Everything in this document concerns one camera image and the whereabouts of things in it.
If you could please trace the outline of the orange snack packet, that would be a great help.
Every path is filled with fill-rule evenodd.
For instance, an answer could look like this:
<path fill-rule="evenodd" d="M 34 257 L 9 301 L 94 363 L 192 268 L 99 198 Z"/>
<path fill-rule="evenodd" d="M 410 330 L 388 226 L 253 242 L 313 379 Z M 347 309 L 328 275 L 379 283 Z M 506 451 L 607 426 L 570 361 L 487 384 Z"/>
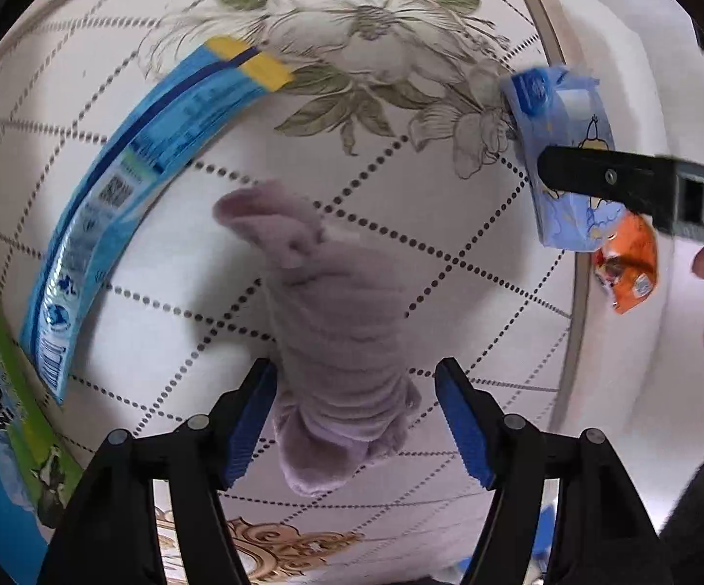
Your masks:
<path fill-rule="evenodd" d="M 641 215 L 625 214 L 593 254 L 593 269 L 615 313 L 642 304 L 658 281 L 657 239 L 650 223 Z"/>

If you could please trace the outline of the blue cartoon tissue pack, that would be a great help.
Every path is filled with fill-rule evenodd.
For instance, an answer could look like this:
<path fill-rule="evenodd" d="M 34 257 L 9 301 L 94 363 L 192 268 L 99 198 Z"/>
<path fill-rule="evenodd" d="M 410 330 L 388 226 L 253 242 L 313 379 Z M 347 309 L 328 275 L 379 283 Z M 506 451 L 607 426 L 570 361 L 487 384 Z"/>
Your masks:
<path fill-rule="evenodd" d="M 558 250 L 595 252 L 624 206 L 593 197 L 580 182 L 587 156 L 615 148 L 599 81 L 565 65 L 533 67 L 501 79 L 528 171 L 539 240 Z"/>

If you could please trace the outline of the long blue snack packet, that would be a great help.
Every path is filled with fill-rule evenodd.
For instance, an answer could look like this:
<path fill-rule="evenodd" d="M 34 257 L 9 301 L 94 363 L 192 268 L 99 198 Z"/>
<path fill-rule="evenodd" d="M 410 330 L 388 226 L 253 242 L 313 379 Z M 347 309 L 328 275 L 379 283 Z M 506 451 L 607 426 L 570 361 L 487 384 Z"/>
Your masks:
<path fill-rule="evenodd" d="M 291 78 L 255 46 L 212 37 L 103 145 L 57 222 L 21 328 L 20 345 L 56 402 L 64 400 L 83 321 L 147 210 L 229 121 Z"/>

